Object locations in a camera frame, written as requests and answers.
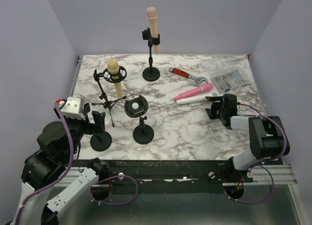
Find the black clip round-base stand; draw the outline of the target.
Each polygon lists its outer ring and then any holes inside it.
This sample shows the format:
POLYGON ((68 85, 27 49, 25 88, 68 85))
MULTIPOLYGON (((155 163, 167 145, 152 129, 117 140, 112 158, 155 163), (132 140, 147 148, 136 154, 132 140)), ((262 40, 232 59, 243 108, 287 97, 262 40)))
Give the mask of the black clip round-base stand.
POLYGON ((91 148, 97 152, 107 150, 112 144, 112 137, 108 132, 95 133, 90 139, 91 148))

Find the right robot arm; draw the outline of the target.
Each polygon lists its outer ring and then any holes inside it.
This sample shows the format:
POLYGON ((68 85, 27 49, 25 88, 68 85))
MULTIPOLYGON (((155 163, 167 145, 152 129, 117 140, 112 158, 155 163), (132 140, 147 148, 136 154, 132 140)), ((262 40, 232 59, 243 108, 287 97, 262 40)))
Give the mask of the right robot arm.
POLYGON ((266 116, 255 108, 238 102, 236 95, 207 96, 211 107, 206 109, 208 117, 219 119, 228 130, 247 131, 249 147, 228 160, 225 178, 235 182, 247 171, 263 161, 288 155, 290 144, 279 116, 266 116))

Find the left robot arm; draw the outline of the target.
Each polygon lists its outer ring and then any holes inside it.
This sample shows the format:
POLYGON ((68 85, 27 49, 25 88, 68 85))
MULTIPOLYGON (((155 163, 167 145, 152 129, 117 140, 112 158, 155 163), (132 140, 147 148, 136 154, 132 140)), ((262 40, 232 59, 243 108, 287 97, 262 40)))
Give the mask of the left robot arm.
POLYGON ((91 135, 92 140, 111 141, 105 131, 105 113, 92 112, 94 122, 88 118, 90 105, 78 102, 69 108, 70 100, 59 100, 54 111, 60 121, 51 122, 37 137, 40 150, 24 162, 22 192, 13 225, 57 225, 69 206, 87 189, 102 184, 108 178, 109 166, 95 158, 86 169, 59 195, 48 200, 52 188, 70 171, 82 137, 91 135))

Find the black shock-mount round-base stand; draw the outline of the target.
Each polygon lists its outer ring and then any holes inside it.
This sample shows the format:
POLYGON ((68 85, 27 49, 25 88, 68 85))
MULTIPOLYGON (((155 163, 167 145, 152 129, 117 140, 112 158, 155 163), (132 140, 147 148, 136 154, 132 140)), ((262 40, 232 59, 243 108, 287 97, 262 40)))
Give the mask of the black shock-mount round-base stand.
POLYGON ((147 120, 147 116, 144 116, 144 114, 148 111, 148 108, 148 101, 141 95, 134 99, 126 100, 124 103, 124 110, 127 116, 139 118, 139 125, 133 131, 133 138, 141 145, 150 143, 154 138, 153 128, 144 122, 147 120))

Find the black tripod shock-mount stand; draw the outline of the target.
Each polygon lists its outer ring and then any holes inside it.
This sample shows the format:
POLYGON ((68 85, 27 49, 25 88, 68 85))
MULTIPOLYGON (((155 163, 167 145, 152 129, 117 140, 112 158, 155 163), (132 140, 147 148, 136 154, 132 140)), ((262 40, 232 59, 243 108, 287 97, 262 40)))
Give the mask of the black tripod shock-mount stand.
POLYGON ((99 99, 101 102, 92 103, 92 106, 101 105, 104 109, 107 109, 109 111, 113 127, 115 127, 115 124, 112 116, 112 108, 118 101, 127 98, 126 95, 124 95, 122 98, 119 98, 118 95, 116 95, 116 98, 112 100, 113 95, 112 92, 109 91, 109 89, 113 88, 112 84, 115 85, 115 83, 122 82, 127 77, 127 70, 122 66, 119 66, 119 69, 120 72, 118 80, 112 79, 112 75, 108 72, 107 68, 103 72, 98 72, 97 69, 95 69, 93 72, 93 79, 100 89, 99 99))

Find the white grey-headed microphone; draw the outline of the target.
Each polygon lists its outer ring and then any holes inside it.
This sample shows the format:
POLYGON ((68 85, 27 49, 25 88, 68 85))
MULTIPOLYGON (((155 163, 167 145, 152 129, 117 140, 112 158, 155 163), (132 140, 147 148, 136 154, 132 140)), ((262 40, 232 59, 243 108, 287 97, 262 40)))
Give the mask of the white grey-headed microphone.
POLYGON ((197 95, 197 96, 193 96, 193 97, 188 97, 188 98, 183 98, 180 100, 177 100, 176 103, 179 105, 184 105, 184 104, 191 104, 191 103, 198 103, 198 102, 205 102, 208 101, 206 99, 207 96, 218 96, 217 93, 211 93, 211 94, 202 94, 202 95, 197 95))

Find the beige microphone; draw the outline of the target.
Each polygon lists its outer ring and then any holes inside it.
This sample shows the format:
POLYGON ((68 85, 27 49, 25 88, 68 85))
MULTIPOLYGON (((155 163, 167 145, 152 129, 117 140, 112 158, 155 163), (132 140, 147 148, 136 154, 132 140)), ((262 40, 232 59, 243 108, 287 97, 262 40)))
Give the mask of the beige microphone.
MULTIPOLYGON (((108 72, 112 75, 112 79, 119 79, 120 69, 118 62, 115 59, 110 59, 107 61, 107 69, 108 72)), ((115 90, 119 98, 122 98, 124 96, 121 82, 115 83, 115 90)))

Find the pink microphone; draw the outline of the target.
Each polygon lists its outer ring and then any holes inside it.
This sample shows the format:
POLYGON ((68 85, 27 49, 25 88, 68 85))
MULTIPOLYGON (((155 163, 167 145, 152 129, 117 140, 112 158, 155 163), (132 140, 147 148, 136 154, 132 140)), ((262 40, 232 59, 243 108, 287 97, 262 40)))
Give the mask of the pink microphone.
POLYGON ((212 88, 213 88, 213 85, 211 83, 205 83, 205 84, 200 85, 198 88, 179 94, 178 96, 174 97, 174 100, 177 101, 180 99, 195 96, 197 94, 209 92, 212 88))

